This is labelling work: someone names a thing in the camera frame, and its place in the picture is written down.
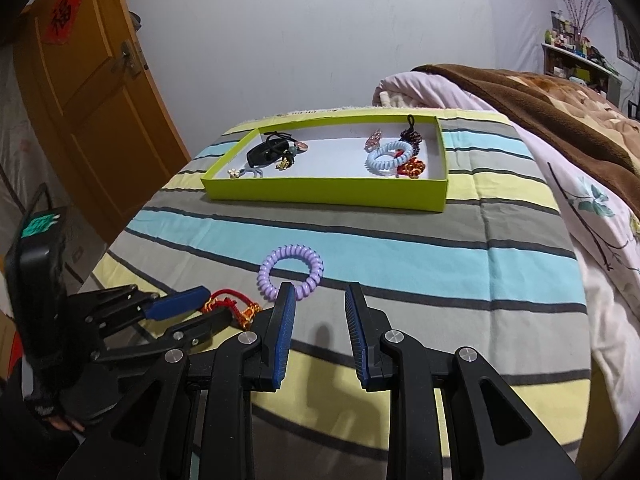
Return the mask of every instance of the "wooden door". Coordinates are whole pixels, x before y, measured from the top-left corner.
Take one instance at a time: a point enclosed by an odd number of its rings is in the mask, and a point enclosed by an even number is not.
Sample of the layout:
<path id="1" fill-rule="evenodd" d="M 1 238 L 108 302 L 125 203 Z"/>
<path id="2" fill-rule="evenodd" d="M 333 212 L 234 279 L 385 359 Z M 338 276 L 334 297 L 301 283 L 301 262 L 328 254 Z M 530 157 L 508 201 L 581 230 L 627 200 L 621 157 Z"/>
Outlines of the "wooden door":
<path id="1" fill-rule="evenodd" d="M 110 243 L 189 160 L 126 1 L 36 0 L 18 32 L 14 63 L 47 158 Z"/>

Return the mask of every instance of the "red object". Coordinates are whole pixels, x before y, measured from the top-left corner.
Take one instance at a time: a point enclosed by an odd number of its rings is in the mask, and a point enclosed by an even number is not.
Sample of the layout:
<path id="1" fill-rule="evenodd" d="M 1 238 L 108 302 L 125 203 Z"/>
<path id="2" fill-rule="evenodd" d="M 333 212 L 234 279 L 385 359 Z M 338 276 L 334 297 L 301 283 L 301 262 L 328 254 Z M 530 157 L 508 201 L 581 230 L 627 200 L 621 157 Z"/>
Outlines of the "red object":
<path id="1" fill-rule="evenodd" d="M 240 309 L 236 306 L 237 301 L 232 300 L 228 296 L 224 300 L 217 300 L 218 296 L 222 294 L 229 294 L 231 296 L 235 296 L 238 300 L 242 301 L 246 304 L 247 308 L 240 312 Z M 231 312 L 234 314 L 236 319 L 238 320 L 238 324 L 244 329 L 247 330 L 252 321 L 254 320 L 254 316 L 262 310 L 260 305 L 251 301 L 248 297 L 246 297 L 241 292 L 233 290 L 232 288 L 221 288 L 214 292 L 211 297 L 207 300 L 207 303 L 200 309 L 201 313 L 206 314 L 207 312 L 211 312 L 215 308 L 226 307 L 231 309 Z"/>
<path id="2" fill-rule="evenodd" d="M 42 37 L 43 43 L 65 44 L 74 28 L 82 0 L 56 0 L 51 9 L 49 25 Z"/>
<path id="3" fill-rule="evenodd" d="M 9 355 L 9 374 L 11 373 L 11 370 L 14 369 L 15 363 L 23 354 L 24 349 L 22 348 L 22 341 L 20 341 L 20 336 L 16 332 L 14 334 L 14 342 L 11 344 L 11 355 Z"/>

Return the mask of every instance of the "metal screw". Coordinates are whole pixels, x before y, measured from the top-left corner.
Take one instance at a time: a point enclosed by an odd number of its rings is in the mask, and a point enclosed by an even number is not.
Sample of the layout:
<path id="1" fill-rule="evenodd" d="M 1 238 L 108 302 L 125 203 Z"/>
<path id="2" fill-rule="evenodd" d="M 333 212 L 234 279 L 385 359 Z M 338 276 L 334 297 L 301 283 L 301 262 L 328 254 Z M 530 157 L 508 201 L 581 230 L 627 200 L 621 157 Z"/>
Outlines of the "metal screw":
<path id="1" fill-rule="evenodd" d="M 177 363 L 178 361 L 180 361 L 180 359 L 182 359 L 183 355 L 184 354 L 182 353 L 182 350 L 172 348 L 171 350 L 167 350 L 167 352 L 164 354 L 164 360 L 168 363 Z"/>
<path id="2" fill-rule="evenodd" d="M 399 330 L 389 330 L 385 333 L 385 339 L 390 343 L 399 343 L 404 339 L 404 334 Z"/>
<path id="3" fill-rule="evenodd" d="M 258 335 L 255 332 L 242 332 L 238 335 L 238 341 L 243 345 L 250 345 L 258 339 Z"/>
<path id="4" fill-rule="evenodd" d="M 468 361 L 470 363 L 478 359 L 478 352 L 476 352 L 473 348 L 469 346 L 465 346 L 464 348 L 461 348 L 460 351 L 458 352 L 458 355 L 460 356 L 461 359 L 464 359 L 465 361 Z"/>

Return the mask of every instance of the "red hair tie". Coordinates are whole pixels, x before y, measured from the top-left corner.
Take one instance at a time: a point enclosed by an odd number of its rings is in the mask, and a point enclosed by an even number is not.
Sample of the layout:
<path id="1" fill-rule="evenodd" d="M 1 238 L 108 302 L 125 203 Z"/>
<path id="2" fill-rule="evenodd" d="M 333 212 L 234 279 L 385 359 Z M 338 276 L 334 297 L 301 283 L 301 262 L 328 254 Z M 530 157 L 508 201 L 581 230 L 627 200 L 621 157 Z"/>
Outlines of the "red hair tie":
<path id="1" fill-rule="evenodd" d="M 238 309 L 238 307 L 236 306 L 237 301 L 232 300 L 228 296 L 224 300 L 218 300 L 217 297 L 221 296 L 222 294 L 235 296 L 236 298 L 238 298 L 238 300 L 245 303 L 247 308 L 240 312 L 240 309 Z M 216 308 L 225 307 L 231 310 L 231 312 L 234 314 L 234 317 L 238 321 L 238 324 L 242 327 L 243 330 L 249 329 L 255 315 L 262 310 L 262 307 L 259 304 L 251 301 L 241 292 L 233 290 L 232 288 L 221 288 L 211 295 L 211 297 L 207 300 L 207 303 L 202 306 L 200 311 L 201 313 L 206 314 L 207 312 L 211 312 Z"/>

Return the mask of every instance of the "door handle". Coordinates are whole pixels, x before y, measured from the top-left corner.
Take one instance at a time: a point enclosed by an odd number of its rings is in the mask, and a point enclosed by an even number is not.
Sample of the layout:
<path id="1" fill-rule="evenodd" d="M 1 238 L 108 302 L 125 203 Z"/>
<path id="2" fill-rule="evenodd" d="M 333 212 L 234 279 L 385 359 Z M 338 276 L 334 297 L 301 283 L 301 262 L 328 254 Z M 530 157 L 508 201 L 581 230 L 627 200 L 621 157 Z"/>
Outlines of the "door handle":
<path id="1" fill-rule="evenodd" d="M 113 63 L 111 73 L 116 73 L 121 66 L 124 70 L 129 70 L 132 77 L 142 72 L 142 64 L 129 40 L 123 41 L 120 45 L 120 57 Z"/>

